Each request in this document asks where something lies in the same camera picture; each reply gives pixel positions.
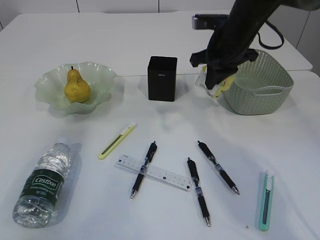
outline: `water bottle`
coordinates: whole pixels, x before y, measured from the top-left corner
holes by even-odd
[[[26,228],[42,228],[54,212],[59,193],[70,169],[70,144],[59,138],[44,154],[26,180],[16,202],[13,220]]]

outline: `gray-green plastic basket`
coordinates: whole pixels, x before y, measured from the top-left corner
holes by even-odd
[[[271,114],[286,100],[294,81],[267,52],[258,50],[256,61],[239,66],[235,80],[223,96],[237,114]]]

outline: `table surface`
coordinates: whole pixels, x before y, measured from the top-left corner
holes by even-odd
[[[292,71],[287,100],[268,115],[234,114],[178,75],[175,102],[149,101],[147,77],[117,77],[110,101],[91,114],[65,115],[35,100],[28,71],[0,72],[0,238],[2,240],[318,240],[320,229],[320,79]],[[98,154],[129,122],[137,128],[105,159]],[[48,227],[27,229],[12,220],[25,180],[55,139],[68,137],[73,167]],[[197,147],[208,144],[237,184],[233,194]],[[197,165],[212,227],[190,192],[146,178],[132,200],[136,174],[115,167],[126,154],[143,159],[151,142],[153,165],[185,177]],[[275,172],[270,229],[257,229],[266,169]]]
[[[193,30],[192,16],[228,12],[22,14],[0,33],[0,72],[24,68],[38,77],[61,64],[91,61],[118,76],[144,76],[150,56],[167,56],[178,57],[177,74],[197,74],[200,69],[191,66],[190,56],[207,47],[213,31]],[[266,25],[260,33],[267,45],[281,43]],[[263,50],[257,37],[251,47]],[[288,71],[312,69],[288,41],[265,51]]]

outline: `bottle cap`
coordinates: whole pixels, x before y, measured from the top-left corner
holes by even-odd
[[[67,139],[66,137],[59,137],[56,141],[57,144],[65,144],[67,145],[69,148],[71,146],[71,141],[69,139]]]

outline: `black cube speaker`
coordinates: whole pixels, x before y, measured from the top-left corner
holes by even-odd
[[[148,66],[148,98],[173,102],[176,95],[176,57],[152,56]]]

